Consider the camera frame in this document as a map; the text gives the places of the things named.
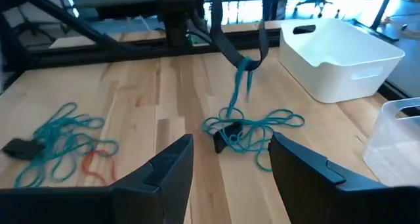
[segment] teal cord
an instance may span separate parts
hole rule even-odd
[[[245,154],[247,152],[256,152],[255,162],[259,168],[263,171],[272,171],[271,168],[266,168],[260,163],[261,154],[267,150],[267,144],[270,142],[271,136],[274,132],[271,126],[273,125],[286,125],[288,127],[301,127],[305,124],[305,119],[300,114],[295,114],[288,109],[277,109],[268,113],[261,120],[248,120],[245,119],[243,112],[235,108],[236,101],[238,100],[239,88],[242,81],[242,75],[245,72],[245,68],[251,59],[247,56],[239,64],[238,71],[235,75],[235,88],[232,93],[228,107],[222,108],[219,111],[217,117],[210,117],[204,120],[201,124],[201,130],[206,132],[208,135],[213,136],[217,131],[220,130],[220,134],[224,139],[225,143],[235,152]],[[253,72],[248,73],[247,79],[247,100],[249,93],[251,92]],[[231,118],[233,112],[237,112],[239,118]],[[293,119],[297,119],[297,123],[291,122]],[[242,130],[237,135],[226,136],[224,128],[234,122],[240,122],[242,128],[248,127],[248,129]],[[262,139],[254,140],[254,134],[257,131],[262,131]]]
[[[49,172],[52,182],[59,183],[68,180],[77,169],[76,156],[85,156],[92,152],[98,143],[111,146],[109,156],[118,152],[118,143],[115,140],[100,140],[86,133],[76,132],[83,129],[100,129],[104,127],[104,118],[92,118],[88,114],[71,117],[77,110],[75,102],[63,105],[51,118],[33,133],[33,139],[45,145],[44,150],[26,166],[16,177],[14,187],[39,187],[47,178],[47,164],[54,160],[54,166]],[[62,177],[56,172],[67,156],[71,161],[70,171]],[[35,173],[35,178],[28,184],[22,185],[22,180],[29,173]]]

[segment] hanging strap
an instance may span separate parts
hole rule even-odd
[[[210,38],[214,45],[219,48],[220,52],[232,63],[236,68],[241,64],[241,62],[245,61],[244,56],[241,55],[238,50],[233,46],[233,44],[229,41],[226,35],[222,31],[222,22],[223,18],[223,7],[222,7],[222,0],[212,0],[211,5],[211,29],[210,29]],[[196,27],[207,34],[207,28],[201,28],[194,22]],[[268,54],[268,40],[267,34],[265,31],[265,24],[263,21],[259,23],[259,42],[260,42],[260,60],[249,60],[245,71],[251,72],[257,69],[261,62]]]

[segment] orange string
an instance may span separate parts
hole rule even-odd
[[[92,159],[93,159],[93,156],[95,154],[101,154],[101,155],[105,154],[104,157],[109,158],[111,160],[111,179],[112,179],[112,181],[117,181],[115,161],[112,158],[112,156],[110,155],[110,153],[106,152],[105,150],[94,150],[94,151],[88,153],[88,155],[86,155],[81,162],[82,172],[86,176],[91,175],[91,176],[99,179],[104,186],[106,185],[106,180],[105,180],[103,175],[101,175],[101,174],[99,174],[98,172],[95,172],[95,171],[89,171],[89,166],[90,166],[90,164],[92,162]]]

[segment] black clip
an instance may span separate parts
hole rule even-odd
[[[242,131],[242,123],[241,122],[234,122],[231,125],[228,125],[224,128],[224,133],[229,138],[231,135],[239,135],[239,133]],[[216,153],[221,153],[223,149],[228,146],[226,142],[224,141],[221,130],[217,131],[213,135],[213,141],[215,142],[215,150]]]
[[[11,158],[21,160],[33,160],[35,155],[40,153],[45,145],[37,141],[25,141],[23,139],[12,139],[1,150]]]

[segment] white storage box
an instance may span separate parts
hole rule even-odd
[[[364,160],[385,185],[420,185],[420,116],[399,118],[415,106],[420,98],[387,102],[375,122]]]
[[[294,34],[300,26],[315,30]],[[403,56],[403,50],[342,20],[282,22],[280,62],[320,102],[373,95]]]

